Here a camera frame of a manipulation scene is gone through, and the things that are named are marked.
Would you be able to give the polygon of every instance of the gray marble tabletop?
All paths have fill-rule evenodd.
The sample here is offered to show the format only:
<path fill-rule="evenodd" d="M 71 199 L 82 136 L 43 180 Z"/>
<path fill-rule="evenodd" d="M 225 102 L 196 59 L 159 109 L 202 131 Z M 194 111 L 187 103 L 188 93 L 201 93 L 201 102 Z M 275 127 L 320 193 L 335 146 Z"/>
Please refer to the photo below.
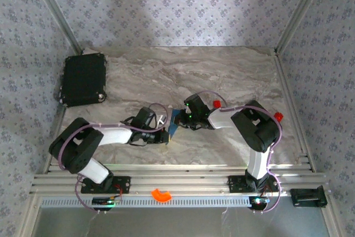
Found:
<path fill-rule="evenodd" d="M 300 153 L 273 56 L 245 47 L 135 48 L 123 54 L 115 51 L 104 54 L 108 61 L 106 101 L 68 108 L 62 129 L 77 117 L 90 122 L 116 123 L 136 115 L 142 106 L 153 102 L 170 109 L 182 108 L 188 96 L 208 89 L 224 96 L 229 106 L 255 99 L 272 114 L 284 115 L 283 137 L 275 148 L 273 163 L 293 164 Z M 208 94 L 201 97 L 209 106 L 216 99 Z M 158 108 L 156 112 L 162 114 L 163 110 Z M 103 145 L 94 158 L 104 164 L 246 166 L 249 149 L 237 129 L 193 132 L 179 128 L 168 145 Z"/>

